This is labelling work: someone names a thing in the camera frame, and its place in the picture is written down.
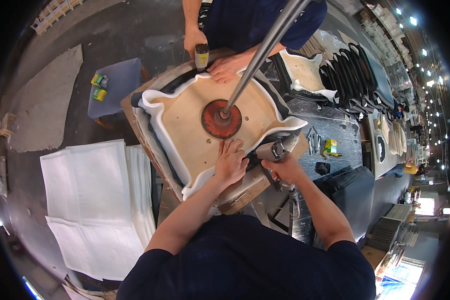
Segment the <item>navy t-shirt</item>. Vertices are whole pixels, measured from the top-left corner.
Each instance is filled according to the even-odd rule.
[[[375,298],[372,266],[355,243],[325,251],[263,226],[250,215],[206,222],[177,255],[144,253],[117,300]]]
[[[261,43],[287,0],[213,0],[203,32],[211,50],[227,47],[240,53]],[[299,50],[327,14],[325,0],[310,2],[280,40]]]

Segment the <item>yellow shirt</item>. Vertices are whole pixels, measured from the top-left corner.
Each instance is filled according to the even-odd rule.
[[[416,174],[417,173],[417,166],[416,165],[412,165],[412,166],[404,165],[403,166],[403,171],[405,173],[408,173],[408,174]]]

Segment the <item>metal rod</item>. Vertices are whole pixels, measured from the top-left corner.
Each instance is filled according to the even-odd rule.
[[[237,99],[239,99],[242,92],[245,90],[253,75],[257,73],[260,66],[264,63],[265,59],[270,54],[270,51],[275,45],[282,39],[288,28],[292,26],[293,22],[298,18],[302,10],[309,4],[311,0],[289,0],[283,8],[282,12],[278,16],[275,23],[268,31],[267,35],[263,39],[260,47],[258,47],[257,53],[253,56],[251,62],[243,73],[242,78],[235,87],[232,96],[228,100],[227,105],[223,108],[221,113],[222,117],[228,117],[230,110],[235,105]]]

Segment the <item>stack of white fabric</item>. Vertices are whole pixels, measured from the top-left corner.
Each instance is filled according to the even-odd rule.
[[[66,147],[40,157],[48,226],[65,265],[123,280],[155,231],[150,160],[123,140]]]

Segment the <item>stool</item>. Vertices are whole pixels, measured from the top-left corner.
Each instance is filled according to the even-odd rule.
[[[145,81],[148,81],[149,77],[140,62],[140,58],[115,63],[97,70],[95,74],[107,76],[108,87],[103,88],[106,90],[106,95],[103,101],[100,101],[93,98],[93,93],[96,88],[102,87],[96,85],[91,86],[90,98],[88,100],[88,116],[95,119],[96,123],[104,127],[110,127],[105,125],[99,118],[122,112],[123,109],[120,101],[140,86],[141,77]]]

